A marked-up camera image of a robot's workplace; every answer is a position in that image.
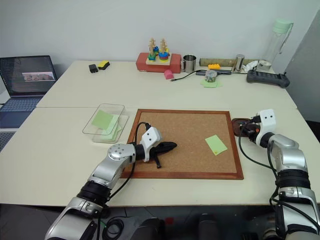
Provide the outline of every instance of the cork board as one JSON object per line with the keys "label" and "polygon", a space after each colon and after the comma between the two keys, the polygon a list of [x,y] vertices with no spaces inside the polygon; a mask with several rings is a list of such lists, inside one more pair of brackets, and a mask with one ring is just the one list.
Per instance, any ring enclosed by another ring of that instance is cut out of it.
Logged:
{"label": "cork board", "polygon": [[[150,123],[161,132],[163,142],[175,142],[177,147],[158,155],[162,168],[157,168],[154,160],[137,161],[133,178],[244,179],[228,111],[138,109],[128,142],[134,141],[139,122]],[[138,140],[144,132],[141,126]],[[213,135],[228,148],[217,156],[205,141]],[[131,168],[124,170],[123,178]]]}

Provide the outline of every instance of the small jar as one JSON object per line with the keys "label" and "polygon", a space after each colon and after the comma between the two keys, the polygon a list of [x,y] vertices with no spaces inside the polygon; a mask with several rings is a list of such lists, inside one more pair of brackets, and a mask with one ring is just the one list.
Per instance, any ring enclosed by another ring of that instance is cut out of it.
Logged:
{"label": "small jar", "polygon": [[217,72],[214,70],[208,70],[205,72],[205,77],[204,79],[209,82],[209,83],[213,83],[216,81],[216,77],[217,77]]}

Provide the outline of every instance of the black eraser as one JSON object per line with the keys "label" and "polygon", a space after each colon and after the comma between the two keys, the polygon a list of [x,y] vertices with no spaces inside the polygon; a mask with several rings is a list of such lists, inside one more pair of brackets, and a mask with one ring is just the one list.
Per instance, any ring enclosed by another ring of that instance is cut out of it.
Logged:
{"label": "black eraser", "polygon": [[91,73],[96,73],[96,72],[98,72],[98,68],[97,68],[97,66],[96,66],[95,64],[89,65],[89,69],[90,69],[90,72],[91,72]]}

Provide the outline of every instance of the black cable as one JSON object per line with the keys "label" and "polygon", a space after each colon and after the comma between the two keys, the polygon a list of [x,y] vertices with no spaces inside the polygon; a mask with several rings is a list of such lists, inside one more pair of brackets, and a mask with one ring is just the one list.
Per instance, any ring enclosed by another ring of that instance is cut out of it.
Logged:
{"label": "black cable", "polygon": [[98,217],[98,226],[97,226],[97,229],[96,229],[96,240],[99,240],[99,238],[100,238],[101,214],[102,214],[102,211],[99,213],[99,217]]}
{"label": "black cable", "polygon": [[[138,135],[138,129],[140,127],[141,124],[144,124],[145,127],[147,128],[147,126],[149,126],[149,123],[147,122],[139,122],[139,124],[136,126],[135,128],[135,133],[134,133],[134,143],[137,144],[137,135]],[[127,182],[131,179],[132,175],[134,174],[134,171],[135,171],[135,166],[136,166],[136,163],[134,162],[132,164],[132,168],[131,168],[131,172],[128,176],[128,178],[124,181],[124,183],[109,197],[108,201],[110,201],[110,199],[112,199],[126,184]]]}
{"label": "black cable", "polygon": [[203,69],[201,69],[201,70],[195,70],[195,71],[193,71],[193,72],[190,72],[188,75],[185,75],[185,76],[180,77],[180,78],[173,78],[173,79],[171,79],[170,81],[173,82],[173,81],[176,81],[176,80],[184,79],[184,78],[188,77],[189,75],[194,74],[194,73],[196,73],[196,72],[200,72],[200,71],[203,71]]}
{"label": "black cable", "polygon": [[155,215],[153,215],[145,206],[143,207],[144,210],[146,210],[152,217],[155,217]]}
{"label": "black cable", "polygon": [[269,204],[272,207],[273,211],[276,211],[275,206],[272,204],[272,199],[278,196],[279,186],[277,185],[271,197],[269,198]]}
{"label": "black cable", "polygon": [[228,72],[226,72],[226,73],[219,72],[218,76],[230,76],[230,75],[233,75],[233,74],[248,74],[248,73],[246,73],[246,72],[231,72],[231,74],[230,74]]}
{"label": "black cable", "polygon": [[196,206],[194,206],[194,207],[190,210],[189,214],[188,214],[188,215],[186,216],[186,218],[184,219],[182,225],[185,225],[185,224],[186,224],[187,220],[189,219],[191,213],[195,210],[195,208],[196,208]]}
{"label": "black cable", "polygon": [[251,157],[249,157],[249,156],[244,152],[244,150],[242,149],[242,146],[241,146],[241,137],[242,137],[242,134],[243,134],[244,129],[246,128],[246,126],[247,126],[249,123],[252,123],[252,122],[253,122],[252,120],[249,120],[249,121],[242,127],[242,129],[241,129],[241,132],[240,132],[240,135],[239,135],[239,138],[238,138],[238,143],[239,143],[240,151],[241,151],[242,154],[243,154],[247,159],[249,159],[251,162],[253,162],[253,163],[255,163],[255,164],[258,164],[258,165],[260,165],[260,166],[263,166],[263,167],[265,167],[265,168],[268,168],[268,169],[271,169],[271,170],[272,170],[271,166],[268,166],[268,165],[266,165],[266,164],[263,164],[263,163],[261,163],[261,162],[258,162],[258,161],[253,160],[253,159],[252,159]]}
{"label": "black cable", "polygon": [[271,200],[276,202],[276,203],[278,203],[278,204],[280,204],[280,205],[286,206],[287,208],[292,209],[292,210],[296,211],[297,213],[301,214],[306,219],[308,219],[318,229],[318,231],[320,232],[319,224],[312,217],[310,217],[308,214],[306,214],[303,211],[301,211],[299,208],[296,208],[295,206],[292,206],[292,205],[290,205],[290,204],[288,204],[288,203],[286,203],[284,201],[277,200],[274,197],[272,197]]}
{"label": "black cable", "polygon": [[[118,218],[130,218],[129,216],[114,216],[111,217],[107,223],[102,222],[105,226],[102,231],[102,239],[103,240],[117,240],[125,227],[124,221]],[[110,231],[111,226],[116,226],[117,231]]]}

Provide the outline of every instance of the red box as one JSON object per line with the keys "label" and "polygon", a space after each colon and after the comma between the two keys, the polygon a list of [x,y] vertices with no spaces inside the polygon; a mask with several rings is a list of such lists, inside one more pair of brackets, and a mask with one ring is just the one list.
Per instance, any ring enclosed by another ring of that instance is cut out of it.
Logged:
{"label": "red box", "polygon": [[148,57],[148,52],[140,52],[135,65],[136,68],[141,72],[154,72],[154,73],[164,73],[165,70],[170,69],[173,74],[179,74],[181,71],[181,55],[172,54],[170,65],[148,65],[146,60]]}

